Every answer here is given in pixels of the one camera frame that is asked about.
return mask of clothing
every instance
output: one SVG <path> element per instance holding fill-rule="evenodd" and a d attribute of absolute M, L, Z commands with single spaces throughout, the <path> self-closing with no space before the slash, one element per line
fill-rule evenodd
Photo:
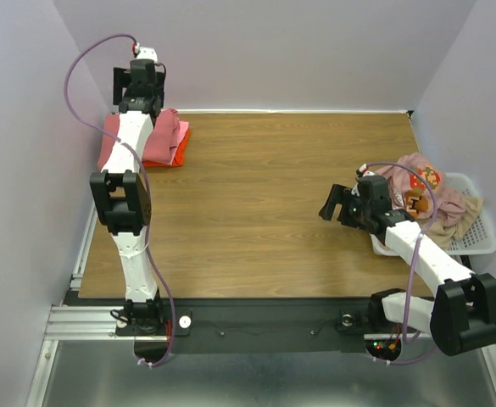
<path fill-rule="evenodd" d="M 398 162 L 407 165 L 428 182 L 436 195 L 438 222 L 443 226 L 456 225 L 466 211 L 465 202 L 462 194 L 445 184 L 445 173 L 419 153 L 405 155 Z M 376 173 L 387 179 L 394 209 L 403 208 L 417 220 L 431 217 L 434 203 L 425 184 L 417 176 L 391 165 Z"/>
<path fill-rule="evenodd" d="M 444 250 L 451 248 L 453 240 L 462 239 L 482 212 L 483 198 L 463 196 L 463 200 L 465 202 L 465 213 L 462 215 L 459 222 L 452 226 L 444 226 L 443 223 L 439 221 L 438 216 L 438 221 L 426 232 L 426 235 Z M 418 220 L 418 223 L 422 228 L 428 221 L 429 220 Z"/>
<path fill-rule="evenodd" d="M 120 116 L 109 114 L 104 120 L 104 129 L 117 134 L 120 128 Z M 189 130 L 189 123 L 180 121 L 174 109 L 162 110 L 155 121 L 155 127 L 144 147 L 142 163 L 149 166 L 180 166 L 183 164 L 183 151 L 185 149 Z M 114 140 L 103 135 L 101 154 L 98 159 L 98 168 L 101 170 L 112 153 Z"/>

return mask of plastic basket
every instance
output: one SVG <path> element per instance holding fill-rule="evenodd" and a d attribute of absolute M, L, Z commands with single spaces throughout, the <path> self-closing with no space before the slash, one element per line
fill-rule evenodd
<path fill-rule="evenodd" d="M 450 172 L 446 175 L 446 183 L 454 190 L 462 192 L 463 195 L 475 197 L 480 196 L 470 178 L 463 174 Z M 397 256 L 394 251 L 381 244 L 377 238 L 371 235 L 372 248 L 375 254 L 381 256 Z M 454 240 L 451 248 L 446 250 L 449 255 L 461 256 L 470 254 L 489 254 L 496 251 L 496 237 L 493 226 L 487 218 L 485 209 L 482 210 L 470 230 L 461 240 Z"/>

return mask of white wall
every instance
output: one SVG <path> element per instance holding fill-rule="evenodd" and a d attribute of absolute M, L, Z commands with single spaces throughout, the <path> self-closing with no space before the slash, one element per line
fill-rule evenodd
<path fill-rule="evenodd" d="M 62 99 L 77 48 L 50 0 L 0 0 L 0 407 L 24 405 L 51 304 L 68 286 L 90 208 L 97 137 Z M 105 105 L 87 68 L 75 102 Z"/>
<path fill-rule="evenodd" d="M 118 31 L 155 47 L 165 102 L 182 109 L 413 109 L 475 3 L 54 2 L 80 48 Z M 107 103 L 121 52 L 88 59 Z"/>
<path fill-rule="evenodd" d="M 413 115 L 421 151 L 472 178 L 496 225 L 496 1 L 479 0 Z M 472 259 L 496 276 L 496 254 Z"/>

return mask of dark gray table front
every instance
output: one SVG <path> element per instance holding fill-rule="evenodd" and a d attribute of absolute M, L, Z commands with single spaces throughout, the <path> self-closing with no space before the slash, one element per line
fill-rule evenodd
<path fill-rule="evenodd" d="M 431 344 L 418 341 L 405 358 Z M 127 341 L 64 342 L 44 405 L 166 407 L 496 406 L 480 352 L 407 367 L 361 354 L 177 355 L 149 370 Z"/>

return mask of wooden table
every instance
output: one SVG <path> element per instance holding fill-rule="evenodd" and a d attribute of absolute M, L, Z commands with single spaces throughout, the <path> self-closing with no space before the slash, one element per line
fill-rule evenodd
<path fill-rule="evenodd" d="M 318 217 L 332 183 L 417 151 L 406 114 L 184 114 L 181 168 L 150 170 L 150 248 L 175 297 L 369 296 L 405 287 L 401 259 Z M 418 295 L 429 294 L 421 280 Z M 97 225 L 81 298 L 122 298 L 117 249 Z"/>

